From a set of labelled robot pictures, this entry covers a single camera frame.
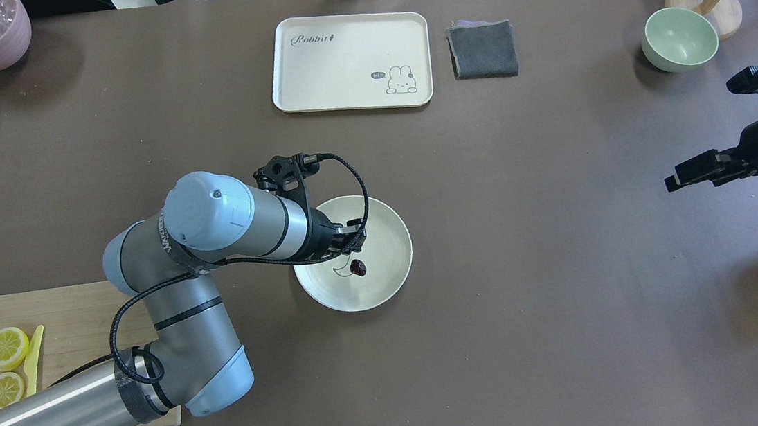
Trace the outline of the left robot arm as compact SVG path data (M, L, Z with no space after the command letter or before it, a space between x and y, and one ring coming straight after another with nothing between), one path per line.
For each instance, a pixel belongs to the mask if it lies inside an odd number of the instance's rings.
M309 204L306 179L331 152L275 156L255 186L210 172L179 178L160 212L106 246L107 280L129 300L109 354L0 409L0 426L137 426L183 405L201 417L253 386L211 274L237 263L313 265L359 249L369 213L335 223Z

